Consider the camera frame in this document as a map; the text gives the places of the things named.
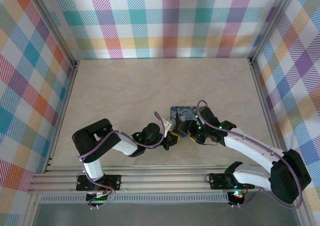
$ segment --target metal bar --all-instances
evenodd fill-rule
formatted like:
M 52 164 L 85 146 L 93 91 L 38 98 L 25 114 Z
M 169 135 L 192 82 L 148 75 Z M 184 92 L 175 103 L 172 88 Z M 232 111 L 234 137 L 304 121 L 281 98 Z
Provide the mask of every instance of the metal bar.
M 59 22 L 61 24 L 61 26 L 59 27 L 59 31 L 60 31 L 61 35 L 66 36 L 72 44 L 72 47 L 73 47 L 72 52 L 73 52 L 74 57 L 77 60 L 84 59 L 82 51 L 79 48 L 79 45 L 74 37 L 74 34 L 72 33 L 72 31 L 68 25 L 68 22 L 64 16 L 60 6 L 59 6 L 57 0 L 46 0 L 46 1 L 48 1 L 48 4 L 47 4 L 48 7 L 51 7 L 51 10 L 54 11 L 55 15 L 59 19 Z
M 29 193 L 83 193 L 76 191 L 77 174 L 73 170 L 51 170 L 35 174 Z M 121 175 L 119 193 L 204 193 L 230 190 L 211 190 L 205 177 L 208 173 L 221 174 L 226 168 L 220 166 L 113 166 L 104 171 L 106 175 Z
M 266 31 L 262 38 L 260 39 L 257 48 L 252 56 L 252 62 L 255 62 L 259 55 L 262 53 L 262 51 L 265 49 L 272 33 L 275 31 L 276 27 L 278 26 L 278 23 L 280 22 L 282 16 L 284 15 L 289 3 L 291 0 L 281 0 L 279 5 L 275 9 L 275 13 L 273 18 L 271 19 L 269 25 L 266 28 Z
M 68 89 L 66 91 L 66 94 L 65 94 L 65 97 L 64 97 L 64 100 L 63 100 L 63 104 L 62 104 L 62 109 L 61 109 L 59 118 L 57 120 L 56 128 L 54 130 L 54 135 L 53 135 L 51 144 L 49 146 L 49 153 L 47 154 L 47 156 L 45 158 L 45 162 L 46 163 L 44 164 L 43 169 L 42 169 L 42 172 L 44 172 L 44 173 L 47 170 L 47 166 L 48 166 L 49 160 L 52 159 L 52 157 L 55 154 L 55 150 L 56 150 L 57 143 L 58 143 L 58 138 L 59 138 L 61 127 L 62 127 L 64 118 L 65 118 L 65 115 L 66 115 L 66 111 L 67 111 L 69 99 L 70 99 L 70 96 L 71 96 L 71 91 L 72 91 L 72 88 L 73 88 L 74 83 L 75 83 L 77 71 L 78 71 L 78 67 L 77 66 L 72 69 L 70 83 L 69 83 Z
M 26 213 L 22 214 L 20 225 L 21 226 L 31 226 L 34 224 L 34 220 L 37 214 L 37 209 L 39 202 L 41 200 L 40 194 L 31 194 L 29 199 L 29 204 Z
M 42 0 L 32 0 L 32 2 L 34 3 L 35 7 L 39 11 L 43 21 L 47 25 L 49 31 L 53 35 L 54 39 L 56 40 L 58 46 L 61 48 L 63 54 L 68 59 L 69 63 L 71 65 L 75 66 L 76 62 L 77 62 L 77 60 L 79 60 L 79 58 L 78 59 L 74 58 L 74 56 L 72 55 L 68 45 L 65 42 L 65 39 L 60 34 L 60 31 L 57 28 L 56 23 L 52 19 L 51 14 L 47 11 L 46 5 L 43 3 Z
M 264 114 L 264 117 L 266 120 L 266 124 L 267 124 L 268 130 L 269 130 L 270 136 L 271 136 L 273 146 L 277 149 L 280 149 L 281 148 L 280 141 L 279 141 L 279 138 L 278 138 L 278 135 L 276 132 L 276 127 L 275 127 L 275 124 L 272 120 L 271 112 L 270 112 L 269 107 L 267 105 L 266 96 L 263 93 L 262 85 L 259 81 L 259 76 L 256 71 L 256 67 L 259 67 L 259 64 L 257 61 L 252 62 L 249 58 L 248 58 L 248 62 L 250 65 L 250 70 L 252 73 L 253 81 L 254 81 L 254 84 L 256 87 L 256 91 L 258 93 L 258 97 L 259 97 L 259 100 L 261 103 L 261 107 L 263 110 L 263 114 Z M 296 213 L 297 213 L 297 217 L 298 217 L 298 220 L 299 220 L 301 226 L 316 226 L 316 221 L 312 215 L 312 211 L 305 201 L 303 201 L 300 208 L 298 208 L 296 210 Z
M 270 110 L 268 108 L 268 105 L 267 105 L 266 96 L 263 93 L 262 86 L 261 86 L 261 84 L 259 82 L 259 76 L 258 76 L 257 71 L 256 71 L 256 67 L 258 67 L 258 64 L 256 62 L 252 63 L 250 61 L 250 59 L 248 59 L 248 62 L 249 62 L 249 65 L 250 65 L 250 71 L 251 71 L 252 78 L 253 78 L 253 81 L 254 81 L 254 85 L 255 85 L 259 100 L 260 100 L 260 104 L 261 104 L 261 107 L 262 107 L 262 111 L 263 111 L 263 114 L 264 114 L 266 125 L 267 125 L 268 130 L 269 130 L 269 134 L 270 134 L 270 137 L 271 137 L 272 144 L 273 144 L 273 146 L 275 148 L 280 149 L 281 148 L 280 147 L 280 141 L 279 141 L 278 136 L 277 136 L 276 127 L 275 127 L 275 124 L 274 124 L 274 122 L 272 120 L 271 112 L 270 112 Z
M 185 193 L 117 193 L 111 203 L 227 203 L 227 192 L 185 192 Z M 40 204 L 87 204 L 86 193 L 43 194 Z

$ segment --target colorful plaid wall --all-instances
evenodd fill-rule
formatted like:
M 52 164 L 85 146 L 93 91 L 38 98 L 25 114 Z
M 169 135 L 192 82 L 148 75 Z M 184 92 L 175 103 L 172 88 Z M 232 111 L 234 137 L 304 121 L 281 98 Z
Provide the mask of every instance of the colorful plaid wall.
M 306 200 L 320 225 L 320 0 L 290 2 L 258 63 L 280 143 L 311 175 Z
M 43 0 L 85 59 L 243 58 L 280 0 Z
M 71 69 L 31 0 L 0 0 L 0 226 L 19 223 Z

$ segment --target black mounting bracket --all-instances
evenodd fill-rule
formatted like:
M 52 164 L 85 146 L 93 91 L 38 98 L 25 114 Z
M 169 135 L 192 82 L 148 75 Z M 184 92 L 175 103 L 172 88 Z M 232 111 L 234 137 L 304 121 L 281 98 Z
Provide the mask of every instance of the black mounting bracket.
M 105 191 L 105 187 L 100 187 L 90 182 L 86 175 L 77 177 L 76 191 Z M 113 188 L 115 191 L 120 189 L 121 175 L 103 175 L 102 178 L 96 181 L 98 184 L 106 185 Z
M 209 173 L 205 179 L 210 184 L 212 190 L 253 190 L 255 188 L 252 184 L 237 183 L 235 186 L 231 186 L 224 173 Z

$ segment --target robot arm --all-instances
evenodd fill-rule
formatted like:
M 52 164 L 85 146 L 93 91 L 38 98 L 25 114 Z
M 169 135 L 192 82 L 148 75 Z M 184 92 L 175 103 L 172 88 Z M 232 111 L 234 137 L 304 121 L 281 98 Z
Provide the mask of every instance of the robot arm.
M 210 138 L 225 147 L 237 150 L 260 165 L 248 166 L 238 161 L 230 165 L 225 170 L 225 179 L 231 187 L 238 184 L 256 185 L 271 190 L 280 200 L 291 204 L 298 197 L 299 190 L 288 165 L 297 175 L 302 190 L 311 182 L 306 166 L 296 151 L 290 149 L 285 152 L 253 140 L 235 124 L 229 121 L 219 122 L 207 106 L 201 107 L 198 113 L 200 115 L 195 114 L 197 121 L 176 122 L 178 124 L 174 129 L 174 124 L 166 120 L 163 126 L 165 137 L 162 141 L 160 127 L 155 123 L 148 124 L 142 132 L 134 133 L 130 137 L 113 130 L 108 119 L 78 130 L 72 140 L 79 154 L 87 155 L 83 158 L 83 164 L 88 176 L 96 182 L 104 176 L 99 158 L 110 149 L 121 151 L 129 157 L 137 157 L 145 152 L 145 147 L 157 143 L 169 150 L 169 147 L 180 139 L 177 131 L 189 134 L 193 141 L 201 145 Z

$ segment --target wall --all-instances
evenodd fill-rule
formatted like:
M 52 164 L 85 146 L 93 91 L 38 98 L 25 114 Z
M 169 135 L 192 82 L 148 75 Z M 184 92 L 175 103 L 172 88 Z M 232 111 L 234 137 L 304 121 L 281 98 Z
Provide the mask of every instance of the wall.
M 292 0 L 263 54 L 260 81 L 283 148 L 312 178 L 306 200 L 320 225 L 320 0 Z
M 280 0 L 43 0 L 85 59 L 247 58 Z
M 0 225 L 14 226 L 44 166 L 71 66 L 31 0 L 0 0 L 0 18 Z

